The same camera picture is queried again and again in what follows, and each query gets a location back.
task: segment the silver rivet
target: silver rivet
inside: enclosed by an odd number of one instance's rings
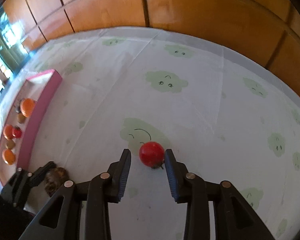
[[[193,173],[191,173],[191,172],[188,172],[188,173],[186,174],[186,178],[187,178],[187,179],[194,179],[194,178],[195,178],[195,174],[193,174]]]
[[[107,179],[109,177],[110,177],[110,174],[107,172],[101,173],[101,175],[100,175],[100,178],[102,178],[102,179]]]
[[[67,180],[65,182],[65,187],[72,187],[72,185],[73,185],[73,181],[72,180]]]
[[[231,183],[227,180],[224,180],[221,185],[225,188],[230,188],[231,187]]]

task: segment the red tomato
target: red tomato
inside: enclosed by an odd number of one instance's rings
[[[20,129],[20,127],[15,126],[14,128],[12,128],[12,135],[14,136],[14,138],[20,138],[22,136],[22,130]]]
[[[164,149],[157,142],[147,142],[141,146],[139,150],[139,157],[141,162],[153,169],[162,168],[164,160]]]

